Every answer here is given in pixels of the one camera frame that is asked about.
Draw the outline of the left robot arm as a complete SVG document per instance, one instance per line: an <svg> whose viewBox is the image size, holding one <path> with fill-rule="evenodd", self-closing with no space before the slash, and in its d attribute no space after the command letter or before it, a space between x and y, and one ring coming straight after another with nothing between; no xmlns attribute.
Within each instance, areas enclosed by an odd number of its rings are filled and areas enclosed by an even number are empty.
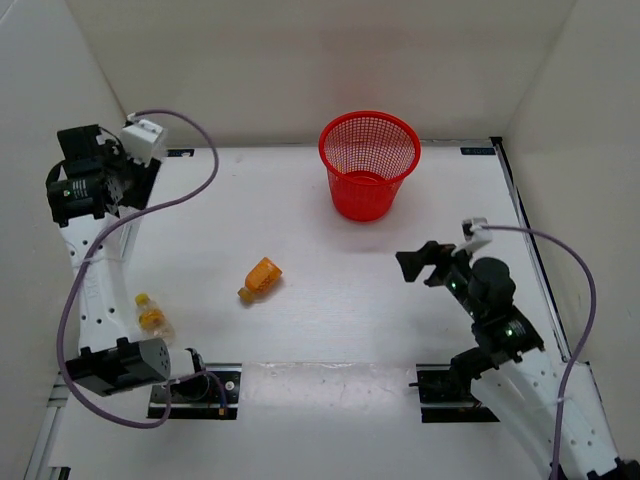
<svg viewBox="0 0 640 480"><path fill-rule="evenodd" d="M96 239L147 206L165 135L145 119L127 122L117 136L97 124L61 130L64 158L45 181L72 268L85 272L77 297L78 354L65 366L73 382L102 397L175 379L178 392L198 400L210 386L195 350L171 349L139 324L124 278L139 224L117 226L106 239Z"/></svg>

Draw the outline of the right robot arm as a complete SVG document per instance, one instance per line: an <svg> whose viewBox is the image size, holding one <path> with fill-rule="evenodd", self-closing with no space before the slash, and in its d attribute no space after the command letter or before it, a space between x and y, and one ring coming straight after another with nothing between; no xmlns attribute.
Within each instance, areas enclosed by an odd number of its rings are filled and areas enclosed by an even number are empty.
<svg viewBox="0 0 640 480"><path fill-rule="evenodd" d="M623 460L579 406L560 397L561 376L541 336L516 307L516 284L503 261L475 260L436 241L395 257L407 282L432 267L425 285L446 288L471 317L476 345L451 359L450 390L487 407L543 478L638 478L638 461Z"/></svg>

